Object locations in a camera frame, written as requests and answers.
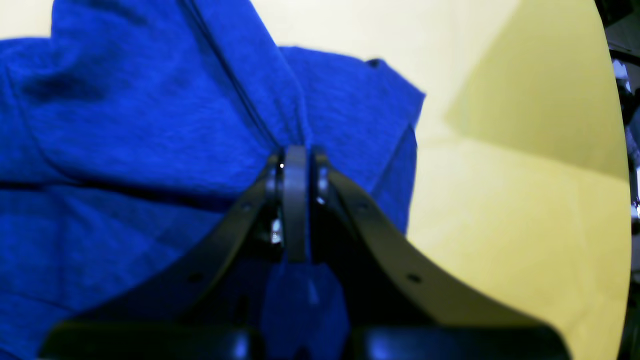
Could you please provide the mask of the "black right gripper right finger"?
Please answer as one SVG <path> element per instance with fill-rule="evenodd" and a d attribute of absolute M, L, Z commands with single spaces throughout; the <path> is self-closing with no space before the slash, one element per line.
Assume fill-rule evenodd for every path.
<path fill-rule="evenodd" d="M 310 248 L 338 278 L 348 360 L 569 360 L 550 325 L 471 287 L 409 243 L 318 147 Z"/>

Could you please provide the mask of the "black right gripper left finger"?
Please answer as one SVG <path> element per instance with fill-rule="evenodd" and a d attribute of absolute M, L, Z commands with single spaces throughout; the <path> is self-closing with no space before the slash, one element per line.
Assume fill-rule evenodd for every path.
<path fill-rule="evenodd" d="M 308 260 L 308 152 L 268 157 L 199 243 L 136 288 L 55 327 L 43 360 L 262 360 L 250 318 L 271 262 Z"/>

